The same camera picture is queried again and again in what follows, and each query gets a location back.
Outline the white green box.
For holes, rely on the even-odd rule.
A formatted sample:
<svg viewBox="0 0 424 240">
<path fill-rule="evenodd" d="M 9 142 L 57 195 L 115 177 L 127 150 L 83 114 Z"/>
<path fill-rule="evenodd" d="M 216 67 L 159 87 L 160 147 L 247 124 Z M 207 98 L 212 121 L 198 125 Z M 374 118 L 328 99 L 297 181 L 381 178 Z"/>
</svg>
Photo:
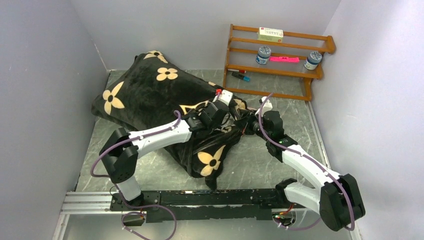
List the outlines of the white green box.
<svg viewBox="0 0 424 240">
<path fill-rule="evenodd" d="M 259 41 L 282 43 L 284 31 L 281 29 L 259 27 L 257 31 L 257 39 Z"/>
</svg>

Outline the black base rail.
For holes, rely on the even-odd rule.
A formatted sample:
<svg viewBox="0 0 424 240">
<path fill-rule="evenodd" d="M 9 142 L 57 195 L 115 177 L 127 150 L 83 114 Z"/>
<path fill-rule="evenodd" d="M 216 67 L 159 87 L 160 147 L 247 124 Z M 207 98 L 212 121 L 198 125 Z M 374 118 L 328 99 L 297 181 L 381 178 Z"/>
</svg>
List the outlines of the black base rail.
<svg viewBox="0 0 424 240">
<path fill-rule="evenodd" d="M 112 212 L 137 211 L 147 223 L 209 219 L 271 220 L 273 216 L 298 208 L 284 200 L 274 188 L 211 190 L 146 190 L 129 203 L 112 195 Z"/>
</svg>

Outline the blue white jar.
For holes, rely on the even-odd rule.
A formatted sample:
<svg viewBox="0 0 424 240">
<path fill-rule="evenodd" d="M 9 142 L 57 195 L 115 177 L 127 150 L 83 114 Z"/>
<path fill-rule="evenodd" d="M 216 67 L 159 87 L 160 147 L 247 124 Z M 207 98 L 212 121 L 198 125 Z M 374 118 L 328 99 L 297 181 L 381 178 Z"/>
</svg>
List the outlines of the blue white jar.
<svg viewBox="0 0 424 240">
<path fill-rule="evenodd" d="M 272 50 L 268 46 L 260 46 L 256 55 L 256 62 L 260 65 L 268 63 Z"/>
<path fill-rule="evenodd" d="M 306 57 L 306 60 L 303 64 L 303 66 L 307 70 L 315 70 L 316 67 L 319 65 L 319 63 L 322 61 L 323 55 L 318 51 L 312 51 L 310 54 Z"/>
</svg>

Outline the black blue marker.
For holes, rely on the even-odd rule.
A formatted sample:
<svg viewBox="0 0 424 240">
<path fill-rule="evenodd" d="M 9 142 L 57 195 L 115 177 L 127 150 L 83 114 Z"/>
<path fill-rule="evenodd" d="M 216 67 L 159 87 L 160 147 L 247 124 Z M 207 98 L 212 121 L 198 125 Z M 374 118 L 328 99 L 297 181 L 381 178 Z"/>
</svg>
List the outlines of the black blue marker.
<svg viewBox="0 0 424 240">
<path fill-rule="evenodd" d="M 231 75 L 232 75 L 233 77 L 235 77 L 235 78 L 237 78 L 237 79 L 240 79 L 240 80 L 243 80 L 243 81 L 245 81 L 245 82 L 249 82 L 249 81 L 250 81 L 250 78 L 249 78 L 248 76 L 243 75 L 243 74 L 241 74 L 241 73 L 239 73 L 239 72 L 232 72 L 232 73 L 231 73 Z"/>
</svg>

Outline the red white marker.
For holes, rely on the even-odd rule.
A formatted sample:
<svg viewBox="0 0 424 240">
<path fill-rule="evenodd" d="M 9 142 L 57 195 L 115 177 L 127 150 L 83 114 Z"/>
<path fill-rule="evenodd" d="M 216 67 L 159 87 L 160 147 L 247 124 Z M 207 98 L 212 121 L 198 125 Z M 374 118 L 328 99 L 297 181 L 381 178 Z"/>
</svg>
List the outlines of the red white marker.
<svg viewBox="0 0 424 240">
<path fill-rule="evenodd" d="M 246 70 L 231 69 L 231 68 L 228 68 L 228 69 L 227 69 L 227 71 L 230 71 L 230 72 L 237 72 L 237 73 L 241 73 L 241 74 L 245 74 L 245 73 L 247 72 Z"/>
</svg>

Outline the left blue white jar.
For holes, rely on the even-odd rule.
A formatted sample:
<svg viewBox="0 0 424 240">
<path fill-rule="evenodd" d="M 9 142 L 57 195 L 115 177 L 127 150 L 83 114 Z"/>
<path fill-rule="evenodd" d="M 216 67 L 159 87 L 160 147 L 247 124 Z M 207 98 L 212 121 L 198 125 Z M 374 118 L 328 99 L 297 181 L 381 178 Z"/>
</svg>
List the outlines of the left blue white jar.
<svg viewBox="0 0 424 240">
<path fill-rule="evenodd" d="M 260 46 L 256 55 L 256 62 L 260 65 L 268 63 L 272 50 L 268 46 Z"/>
</svg>

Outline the black pillowcase with beige flowers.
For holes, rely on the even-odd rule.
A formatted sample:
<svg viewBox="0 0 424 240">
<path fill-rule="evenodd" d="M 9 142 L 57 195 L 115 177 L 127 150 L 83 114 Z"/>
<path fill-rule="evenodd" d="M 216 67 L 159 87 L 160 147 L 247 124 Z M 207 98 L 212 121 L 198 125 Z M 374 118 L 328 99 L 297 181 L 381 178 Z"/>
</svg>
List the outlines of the black pillowcase with beige flowers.
<svg viewBox="0 0 424 240">
<path fill-rule="evenodd" d="M 142 131 L 174 121 L 174 111 L 182 115 L 199 113 L 209 106 L 219 88 L 178 68 L 153 50 L 135 56 L 131 67 L 93 100 L 91 113 L 130 131 Z M 231 123 L 165 150 L 189 176 L 203 178 L 214 191 L 226 155 L 248 131 L 246 123 L 251 112 L 244 99 L 234 96 L 229 104 Z"/>
</svg>

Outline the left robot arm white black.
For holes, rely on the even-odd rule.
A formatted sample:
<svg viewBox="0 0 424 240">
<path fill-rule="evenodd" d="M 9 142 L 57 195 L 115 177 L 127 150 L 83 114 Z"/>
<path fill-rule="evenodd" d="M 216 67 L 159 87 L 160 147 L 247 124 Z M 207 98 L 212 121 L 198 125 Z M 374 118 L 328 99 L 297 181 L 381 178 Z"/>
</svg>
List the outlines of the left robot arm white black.
<svg viewBox="0 0 424 240">
<path fill-rule="evenodd" d="M 215 172 L 229 143 L 216 138 L 218 130 L 230 111 L 229 100 L 208 103 L 198 110 L 181 114 L 176 120 L 154 128 L 127 132 L 119 128 L 113 132 L 100 151 L 97 162 L 102 162 L 108 177 L 130 210 L 142 206 L 144 194 L 135 177 L 138 160 L 158 149 L 168 149 L 175 160 L 191 176 L 205 178 L 211 189 L 216 189 Z"/>
</svg>

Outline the right blue white jar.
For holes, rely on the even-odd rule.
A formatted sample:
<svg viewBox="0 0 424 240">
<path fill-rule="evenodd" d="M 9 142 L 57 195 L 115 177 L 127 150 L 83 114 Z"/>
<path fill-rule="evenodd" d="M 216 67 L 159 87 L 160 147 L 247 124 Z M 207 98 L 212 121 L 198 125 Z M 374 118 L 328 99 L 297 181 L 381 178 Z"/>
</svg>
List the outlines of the right blue white jar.
<svg viewBox="0 0 424 240">
<path fill-rule="evenodd" d="M 306 57 L 306 60 L 303 64 L 303 66 L 307 70 L 315 70 L 316 67 L 319 65 L 319 63 L 322 61 L 323 55 L 318 51 L 312 51 L 310 54 Z"/>
</svg>

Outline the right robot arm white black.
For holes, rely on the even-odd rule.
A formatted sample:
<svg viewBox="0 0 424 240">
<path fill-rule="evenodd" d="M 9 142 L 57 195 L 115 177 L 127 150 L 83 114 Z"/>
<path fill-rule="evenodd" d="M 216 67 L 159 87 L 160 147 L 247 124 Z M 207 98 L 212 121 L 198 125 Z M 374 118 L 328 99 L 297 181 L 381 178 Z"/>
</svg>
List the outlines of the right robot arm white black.
<svg viewBox="0 0 424 240">
<path fill-rule="evenodd" d="M 283 128 L 278 111 L 257 111 L 249 127 L 266 141 L 269 154 L 300 173 L 312 186 L 289 178 L 277 184 L 275 202 L 282 208 L 299 204 L 319 214 L 332 231 L 353 231 L 356 220 L 366 214 L 357 180 L 351 174 L 341 175 L 309 155 Z"/>
</svg>

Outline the wooden shelf rack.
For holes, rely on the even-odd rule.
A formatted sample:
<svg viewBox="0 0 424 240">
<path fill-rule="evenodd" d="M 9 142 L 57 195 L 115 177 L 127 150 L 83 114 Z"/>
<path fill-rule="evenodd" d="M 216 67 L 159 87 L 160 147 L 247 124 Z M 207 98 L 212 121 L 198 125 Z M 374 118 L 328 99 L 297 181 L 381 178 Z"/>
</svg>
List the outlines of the wooden shelf rack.
<svg viewBox="0 0 424 240">
<path fill-rule="evenodd" d="M 227 75 L 231 70 L 242 70 L 247 73 L 260 73 L 283 77 L 300 78 L 304 92 L 301 95 L 290 95 L 273 91 L 273 96 L 284 99 L 311 101 L 312 81 L 320 80 L 324 76 L 322 65 L 319 63 L 315 69 L 307 69 L 304 66 L 311 52 L 319 52 L 321 55 L 334 54 L 336 43 L 331 35 L 315 35 L 286 31 L 282 42 L 270 42 L 259 40 L 257 27 L 240 26 L 231 24 L 226 47 L 224 62 L 223 87 L 228 88 Z M 294 62 L 272 62 L 259 64 L 256 57 L 259 48 L 270 47 L 271 57 L 298 58 Z"/>
</svg>

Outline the pink highlighter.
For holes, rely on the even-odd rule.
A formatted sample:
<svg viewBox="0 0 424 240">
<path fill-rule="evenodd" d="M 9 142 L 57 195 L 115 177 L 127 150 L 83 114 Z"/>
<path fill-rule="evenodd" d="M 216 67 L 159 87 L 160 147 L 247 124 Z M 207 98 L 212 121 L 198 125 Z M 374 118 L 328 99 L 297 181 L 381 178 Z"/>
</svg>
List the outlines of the pink highlighter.
<svg viewBox="0 0 424 240">
<path fill-rule="evenodd" d="M 299 63 L 300 59 L 298 57 L 271 56 L 269 61 L 278 63 Z"/>
</svg>

